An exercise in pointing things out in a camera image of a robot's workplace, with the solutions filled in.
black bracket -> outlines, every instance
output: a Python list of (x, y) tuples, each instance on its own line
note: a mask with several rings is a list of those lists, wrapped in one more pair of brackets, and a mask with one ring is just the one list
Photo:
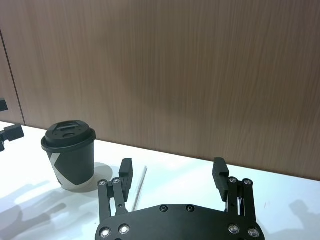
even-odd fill
[(111, 181), (102, 179), (97, 183), (100, 222), (111, 217), (111, 198), (114, 198), (116, 216), (128, 213), (125, 203), (128, 201), (133, 176), (132, 159), (125, 158), (121, 163), (119, 177), (115, 177)]
[(212, 175), (215, 186), (219, 190), (221, 199), (225, 202), (225, 212), (238, 215), (238, 203), (240, 216), (250, 221), (256, 221), (253, 181), (245, 178), (239, 181), (235, 177), (229, 177), (229, 170), (223, 158), (214, 159)]
[[(0, 112), (8, 110), (6, 100), (0, 98)], [(12, 126), (5, 127), (3, 131), (0, 131), (0, 152), (5, 150), (5, 141), (9, 142), (23, 138), (25, 136), (21, 124), (15, 124)]]

wood grain panel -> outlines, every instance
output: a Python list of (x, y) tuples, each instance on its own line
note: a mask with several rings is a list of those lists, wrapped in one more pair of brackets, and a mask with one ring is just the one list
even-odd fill
[(18, 102), (14, 82), (11, 77), (6, 52), (0, 38), (0, 98), (4, 98), (8, 106), (7, 111), (0, 112), (0, 121), (24, 124)]
[(320, 180), (318, 0), (0, 0), (0, 26), (29, 126)]

wooden wall panel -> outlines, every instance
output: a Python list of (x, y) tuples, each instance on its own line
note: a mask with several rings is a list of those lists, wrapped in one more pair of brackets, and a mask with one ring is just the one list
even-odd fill
[(7, 111), (0, 112), (0, 121), (24, 124), (21, 109), (18, 102), (14, 82), (11, 77), (6, 52), (0, 38), (0, 98), (5, 98)]
[(320, 180), (318, 0), (0, 0), (0, 26), (29, 126)]

black cup lid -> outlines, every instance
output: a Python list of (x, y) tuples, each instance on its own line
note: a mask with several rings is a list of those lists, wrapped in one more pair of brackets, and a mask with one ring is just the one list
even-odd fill
[(42, 139), (42, 147), (68, 148), (83, 142), (93, 142), (96, 132), (83, 121), (72, 120), (56, 123), (48, 128)]

panel seam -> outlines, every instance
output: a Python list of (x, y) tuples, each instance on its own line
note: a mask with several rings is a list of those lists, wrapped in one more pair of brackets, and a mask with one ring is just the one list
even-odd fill
[(2, 45), (3, 45), (4, 52), (5, 52), (5, 56), (6, 56), (6, 61), (8, 62), (8, 66), (9, 66), (9, 69), (10, 69), (10, 74), (11, 74), (11, 79), (12, 79), (12, 82), (13, 82), (15, 94), (16, 94), (16, 97), (17, 97), (17, 100), (18, 100), (18, 103), (19, 103), (20, 112), (21, 112), (21, 116), (22, 116), (22, 120), (23, 120), (23, 125), (26, 125), (24, 112), (22, 111), (21, 102), (20, 102), (20, 98), (19, 98), (19, 95), (18, 95), (18, 91), (17, 91), (17, 86), (16, 86), (14, 74), (13, 74), (13, 72), (12, 72), (12, 68), (11, 68), (11, 64), (10, 64), (10, 61), (9, 61), (9, 56), (8, 56), (8, 53), (7, 53), (7, 49), (6, 49), (6, 45), (5, 45), (5, 40), (4, 40), (4, 36), (2, 35), (1, 28), (0, 28), (0, 36), (1, 36)]

